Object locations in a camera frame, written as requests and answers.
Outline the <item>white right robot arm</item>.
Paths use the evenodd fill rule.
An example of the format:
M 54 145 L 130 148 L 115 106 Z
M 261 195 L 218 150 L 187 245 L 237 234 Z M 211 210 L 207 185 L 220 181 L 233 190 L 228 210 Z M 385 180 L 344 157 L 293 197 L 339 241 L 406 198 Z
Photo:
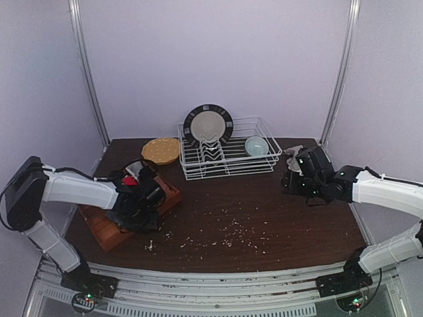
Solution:
M 360 281 L 384 267 L 422 257 L 422 183 L 388 177 L 368 166 L 333 167 L 320 146 L 290 147 L 282 191 L 328 205 L 347 203 L 364 216 L 362 226 L 372 237 L 356 250 L 343 276 Z

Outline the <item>grey rolled sock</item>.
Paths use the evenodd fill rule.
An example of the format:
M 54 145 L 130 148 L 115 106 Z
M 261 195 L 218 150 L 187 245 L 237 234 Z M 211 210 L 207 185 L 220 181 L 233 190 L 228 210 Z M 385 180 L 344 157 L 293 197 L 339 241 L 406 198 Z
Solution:
M 125 167 L 126 172 L 130 174 L 133 178 L 139 178 L 139 173 L 143 169 L 143 165 L 139 160 L 132 162 L 131 164 Z

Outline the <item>right aluminium frame post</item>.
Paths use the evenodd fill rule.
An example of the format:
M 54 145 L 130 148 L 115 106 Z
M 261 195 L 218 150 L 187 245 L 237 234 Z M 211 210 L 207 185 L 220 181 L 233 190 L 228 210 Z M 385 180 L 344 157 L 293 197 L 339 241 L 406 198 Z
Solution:
M 349 11 L 348 11 L 348 20 L 346 24 L 346 32 L 344 35 L 344 43 L 342 47 L 342 53 L 340 56 L 340 64 L 338 68 L 338 73 L 336 76 L 335 86 L 332 93 L 330 106 L 327 114 L 327 118 L 323 127 L 323 132 L 320 138 L 320 144 L 323 147 L 328 146 L 330 136 L 332 134 L 338 110 L 342 100 L 342 94 L 344 91 L 344 86 L 346 83 L 348 70 L 350 66 L 350 60 L 354 47 L 354 39 L 356 35 L 356 30 L 358 27 L 358 20 L 360 15 L 360 0 L 351 0 Z

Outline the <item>left aluminium frame post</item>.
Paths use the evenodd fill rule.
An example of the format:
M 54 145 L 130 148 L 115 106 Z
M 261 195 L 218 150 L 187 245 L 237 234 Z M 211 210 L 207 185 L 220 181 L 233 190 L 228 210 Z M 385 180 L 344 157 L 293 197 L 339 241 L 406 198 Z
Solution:
M 91 110 L 93 117 L 96 123 L 96 128 L 100 135 L 103 147 L 107 147 L 110 144 L 110 137 L 106 128 L 105 120 L 100 109 L 100 104 L 98 101 L 98 96 L 96 93 L 95 83 L 93 81 L 93 75 L 91 67 L 89 65 L 89 55 L 87 51 L 87 46 L 85 42 L 85 36 L 83 32 L 83 21 L 81 17 L 80 1 L 78 0 L 69 0 L 69 9 L 71 16 L 71 24 L 75 37 L 75 43 L 77 46 L 77 51 L 79 54 L 79 60 L 81 63 L 81 69 L 83 72 L 83 77 L 87 87 L 87 92 L 89 95 Z

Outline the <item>aluminium frame post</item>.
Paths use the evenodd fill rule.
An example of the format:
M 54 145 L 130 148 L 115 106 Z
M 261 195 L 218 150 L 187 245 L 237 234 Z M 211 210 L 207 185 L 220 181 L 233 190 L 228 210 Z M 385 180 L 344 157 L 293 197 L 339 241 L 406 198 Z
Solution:
M 89 55 L 87 51 L 87 46 L 85 42 L 85 36 L 83 32 L 83 21 L 81 17 L 80 1 L 78 0 L 69 0 L 69 9 L 71 16 L 71 24 L 75 37 L 75 43 L 77 46 L 77 51 L 79 54 L 79 60 L 81 63 L 81 69 L 83 72 L 83 77 L 87 87 L 87 92 L 89 95 L 91 110 L 93 117 L 96 123 L 96 128 L 100 135 L 103 147 L 107 147 L 110 144 L 110 137 L 106 128 L 105 120 L 100 109 L 100 104 L 98 101 L 98 96 L 96 93 L 95 83 L 93 81 L 93 75 L 91 67 L 89 65 Z
M 354 47 L 354 39 L 356 35 L 356 30 L 358 27 L 358 20 L 360 15 L 360 0 L 351 0 L 349 11 L 348 11 L 348 20 L 346 24 L 346 32 L 344 35 L 344 43 L 342 47 L 342 53 L 340 56 L 340 64 L 338 68 L 338 73 L 336 76 L 335 86 L 332 93 L 330 106 L 327 114 L 327 118 L 323 127 L 323 132 L 320 138 L 320 144 L 323 147 L 328 146 L 330 136 L 332 134 L 338 110 L 342 100 L 342 94 L 344 91 L 344 86 L 346 83 L 348 70 L 350 66 L 350 60 Z

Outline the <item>red rolled underwear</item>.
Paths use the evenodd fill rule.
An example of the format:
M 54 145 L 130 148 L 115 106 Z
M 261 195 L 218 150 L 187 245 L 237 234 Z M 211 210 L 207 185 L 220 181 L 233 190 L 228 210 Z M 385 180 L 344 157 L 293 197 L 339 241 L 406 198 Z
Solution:
M 122 182 L 127 186 L 136 186 L 137 180 L 133 178 L 132 176 L 126 176 L 122 179 Z

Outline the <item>black rimmed grey plate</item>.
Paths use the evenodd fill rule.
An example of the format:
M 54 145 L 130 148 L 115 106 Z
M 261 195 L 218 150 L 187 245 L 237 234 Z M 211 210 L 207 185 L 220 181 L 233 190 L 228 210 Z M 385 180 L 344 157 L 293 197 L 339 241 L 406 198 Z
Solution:
M 213 139 L 226 143 L 232 137 L 233 118 L 223 107 L 216 104 L 203 104 L 193 109 L 185 118 L 182 131 L 185 140 L 193 147 L 200 141 Z

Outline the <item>yellow dotted plate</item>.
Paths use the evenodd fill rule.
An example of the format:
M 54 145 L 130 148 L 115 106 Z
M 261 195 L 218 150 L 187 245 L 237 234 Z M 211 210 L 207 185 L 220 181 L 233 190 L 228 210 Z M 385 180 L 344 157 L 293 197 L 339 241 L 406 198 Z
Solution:
M 179 158 L 180 143 L 175 138 L 153 139 L 143 146 L 141 155 L 157 165 L 170 164 Z

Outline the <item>aluminium front rail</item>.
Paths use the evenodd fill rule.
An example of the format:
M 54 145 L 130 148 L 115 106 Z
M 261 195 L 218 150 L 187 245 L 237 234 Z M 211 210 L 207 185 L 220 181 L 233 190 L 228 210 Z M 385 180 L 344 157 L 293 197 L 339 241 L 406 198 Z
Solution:
M 89 265 L 93 273 L 117 278 L 118 284 L 114 298 L 102 300 L 88 316 L 95 312 L 109 316 L 412 316 L 396 267 L 383 272 L 379 298 L 353 314 L 338 307 L 338 296 L 320 297 L 315 283 L 321 275 L 340 273 L 343 262 L 253 273 L 169 273 Z M 42 260 L 22 316 L 46 314 L 49 299 L 65 305 L 59 316 L 80 315 L 70 305 L 76 292 L 62 287 L 60 279 L 55 265 Z M 318 311 L 317 305 L 323 303 L 334 313 Z

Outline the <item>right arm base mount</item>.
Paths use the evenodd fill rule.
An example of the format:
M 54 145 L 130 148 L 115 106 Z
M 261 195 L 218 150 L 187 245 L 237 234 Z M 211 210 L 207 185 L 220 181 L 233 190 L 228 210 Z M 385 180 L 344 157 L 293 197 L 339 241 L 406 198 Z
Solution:
M 364 247 L 354 251 L 340 273 L 316 278 L 316 286 L 321 298 L 338 295 L 336 304 L 343 312 L 352 314 L 367 306 L 369 287 L 373 279 L 358 264 Z

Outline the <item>grey striped boxer underwear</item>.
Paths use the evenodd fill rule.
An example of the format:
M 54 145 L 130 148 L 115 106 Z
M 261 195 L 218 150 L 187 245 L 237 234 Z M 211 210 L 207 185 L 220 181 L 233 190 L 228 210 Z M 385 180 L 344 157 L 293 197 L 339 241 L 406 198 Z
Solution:
M 106 216 L 109 220 L 115 223 L 121 230 L 130 230 L 131 228 L 130 221 L 125 215 L 122 215 L 112 210 L 107 210 Z

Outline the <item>brown wooden organizer box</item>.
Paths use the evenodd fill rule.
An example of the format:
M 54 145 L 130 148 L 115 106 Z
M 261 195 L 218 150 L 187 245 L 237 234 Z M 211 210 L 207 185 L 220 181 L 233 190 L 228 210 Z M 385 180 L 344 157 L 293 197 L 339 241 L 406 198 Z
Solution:
M 78 206 L 103 251 L 111 251 L 135 233 L 157 230 L 161 217 L 180 204 L 180 191 L 157 170 L 150 160 L 133 161 L 110 174 L 125 189 L 111 210 Z

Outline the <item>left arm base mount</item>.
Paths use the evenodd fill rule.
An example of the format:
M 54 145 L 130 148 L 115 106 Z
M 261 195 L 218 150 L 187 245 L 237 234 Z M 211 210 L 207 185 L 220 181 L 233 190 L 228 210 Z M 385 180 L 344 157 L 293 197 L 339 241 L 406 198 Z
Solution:
M 113 299 L 118 279 L 115 277 L 95 274 L 86 262 L 82 262 L 71 271 L 56 266 L 61 275 L 60 285 L 76 293 L 71 298 L 71 307 L 82 316 L 91 313 L 103 299 Z

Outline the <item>grey beige sock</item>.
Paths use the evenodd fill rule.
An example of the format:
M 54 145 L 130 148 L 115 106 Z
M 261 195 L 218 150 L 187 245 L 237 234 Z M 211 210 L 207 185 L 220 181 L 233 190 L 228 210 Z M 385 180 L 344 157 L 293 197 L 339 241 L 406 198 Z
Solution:
M 290 171 L 301 173 L 301 168 L 296 156 L 303 150 L 305 150 L 303 145 L 297 145 L 284 150 L 284 154 L 287 156 L 286 164 Z

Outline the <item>light blue bowl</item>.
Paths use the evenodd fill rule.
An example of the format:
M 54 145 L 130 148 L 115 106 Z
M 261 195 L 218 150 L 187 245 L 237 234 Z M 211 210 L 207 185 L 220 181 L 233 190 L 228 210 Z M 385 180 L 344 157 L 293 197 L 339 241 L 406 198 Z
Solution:
M 245 151 L 251 157 L 267 155 L 269 146 L 264 138 L 251 136 L 245 141 Z

